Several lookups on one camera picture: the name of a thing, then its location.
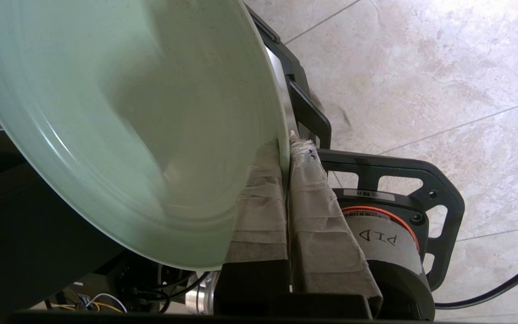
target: white wire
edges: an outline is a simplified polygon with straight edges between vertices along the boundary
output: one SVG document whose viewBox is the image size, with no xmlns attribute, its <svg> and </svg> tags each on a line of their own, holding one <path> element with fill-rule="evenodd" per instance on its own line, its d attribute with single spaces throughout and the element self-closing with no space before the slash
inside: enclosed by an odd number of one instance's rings
<svg viewBox="0 0 518 324">
<path fill-rule="evenodd" d="M 124 312 L 127 312 L 127 308 L 125 308 L 125 306 L 123 306 L 123 303 L 121 303 L 121 301 L 119 299 L 117 299 L 115 296 L 113 295 L 110 295 L 109 293 L 98 293 L 97 296 L 93 297 L 92 300 L 89 300 L 89 302 L 85 305 L 85 308 L 89 307 L 89 305 L 91 303 L 93 303 L 95 301 L 95 299 L 97 299 L 98 297 L 101 297 L 101 296 L 107 296 L 107 297 L 111 297 L 111 299 L 115 300 L 117 303 L 119 303 L 119 305 L 121 306 L 121 308 L 123 308 L 123 311 Z"/>
</svg>

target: black plastic frame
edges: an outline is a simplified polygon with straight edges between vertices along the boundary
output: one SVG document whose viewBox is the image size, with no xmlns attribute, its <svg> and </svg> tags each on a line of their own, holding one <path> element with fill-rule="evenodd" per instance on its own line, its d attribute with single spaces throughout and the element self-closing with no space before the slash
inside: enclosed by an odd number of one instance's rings
<svg viewBox="0 0 518 324">
<path fill-rule="evenodd" d="M 248 6 L 247 10 L 249 10 L 263 43 L 281 61 L 300 137 L 308 138 L 313 142 L 316 142 L 318 137 L 319 147 L 330 149 L 331 123 L 311 100 L 307 76 L 299 60 L 261 17 L 257 16 Z"/>
<path fill-rule="evenodd" d="M 437 205 L 444 205 L 447 208 L 447 216 L 440 236 L 427 238 L 426 241 L 425 252 L 434 255 L 433 266 L 427 278 L 431 291 L 437 289 L 447 274 L 465 209 L 463 197 L 451 181 L 429 162 L 327 149 L 320 149 L 318 152 L 321 164 L 327 172 L 357 174 L 359 177 L 357 189 L 377 191 L 382 176 L 417 178 L 423 181 L 423 186 L 409 194 L 408 200 L 416 207 L 420 207 L 423 213 Z"/>
</svg>

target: round motor housing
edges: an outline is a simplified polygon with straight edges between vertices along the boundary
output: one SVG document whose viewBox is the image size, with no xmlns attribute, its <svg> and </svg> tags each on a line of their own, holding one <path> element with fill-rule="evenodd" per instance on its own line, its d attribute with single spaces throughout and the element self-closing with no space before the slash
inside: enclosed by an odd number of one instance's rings
<svg viewBox="0 0 518 324">
<path fill-rule="evenodd" d="M 185 306 L 190 314 L 213 315 L 214 290 L 221 271 L 213 271 L 191 291 L 185 294 Z M 198 276 L 193 273 L 187 286 L 197 280 Z"/>
<path fill-rule="evenodd" d="M 378 207 L 346 207 L 343 214 L 383 294 L 378 318 L 434 320 L 433 296 L 411 227 Z"/>
</svg>

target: label sticker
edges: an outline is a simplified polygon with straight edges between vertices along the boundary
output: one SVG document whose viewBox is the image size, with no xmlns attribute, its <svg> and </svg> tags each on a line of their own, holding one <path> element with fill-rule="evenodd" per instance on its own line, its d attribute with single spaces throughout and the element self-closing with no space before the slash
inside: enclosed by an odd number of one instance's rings
<svg viewBox="0 0 518 324">
<path fill-rule="evenodd" d="M 380 193 L 371 190 L 343 189 L 343 195 L 395 201 L 395 195 L 392 193 Z"/>
</svg>

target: screw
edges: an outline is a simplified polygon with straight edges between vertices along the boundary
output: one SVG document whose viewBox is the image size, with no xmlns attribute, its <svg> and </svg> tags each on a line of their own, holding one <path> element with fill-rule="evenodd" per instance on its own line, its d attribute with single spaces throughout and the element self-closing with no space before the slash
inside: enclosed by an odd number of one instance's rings
<svg viewBox="0 0 518 324">
<path fill-rule="evenodd" d="M 413 225 L 421 225 L 424 223 L 423 215 L 421 214 L 415 214 L 413 217 L 411 217 L 411 224 Z"/>
</svg>

